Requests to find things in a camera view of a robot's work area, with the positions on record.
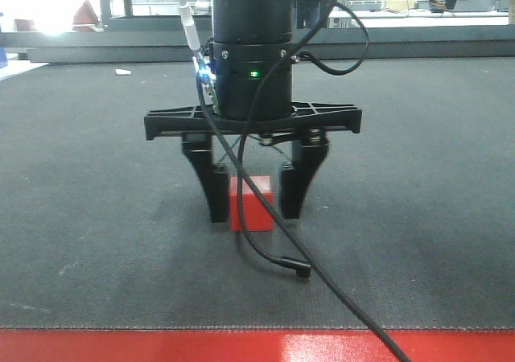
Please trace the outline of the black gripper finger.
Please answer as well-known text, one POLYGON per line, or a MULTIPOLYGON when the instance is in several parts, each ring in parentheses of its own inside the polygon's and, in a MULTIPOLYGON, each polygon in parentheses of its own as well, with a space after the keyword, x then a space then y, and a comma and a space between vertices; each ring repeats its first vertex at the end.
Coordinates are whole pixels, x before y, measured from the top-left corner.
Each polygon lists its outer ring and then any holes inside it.
POLYGON ((215 164, 211 134, 182 134, 182 152, 192 165, 207 200, 210 220, 226 222, 229 218, 229 170, 215 164))
POLYGON ((309 130, 291 143, 291 162, 280 173, 279 203, 285 219, 298 219, 311 181, 328 155, 326 130, 309 130))

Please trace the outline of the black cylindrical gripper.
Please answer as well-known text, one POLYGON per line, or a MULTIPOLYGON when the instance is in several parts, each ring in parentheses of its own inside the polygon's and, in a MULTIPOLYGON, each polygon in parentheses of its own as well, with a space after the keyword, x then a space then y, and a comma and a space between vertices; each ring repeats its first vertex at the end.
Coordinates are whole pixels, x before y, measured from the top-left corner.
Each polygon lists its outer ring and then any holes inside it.
POLYGON ((293 0, 212 0, 210 65, 200 79, 214 84, 212 104, 154 110, 146 139, 210 133, 273 134, 361 127, 353 105, 296 102, 292 95, 293 0))

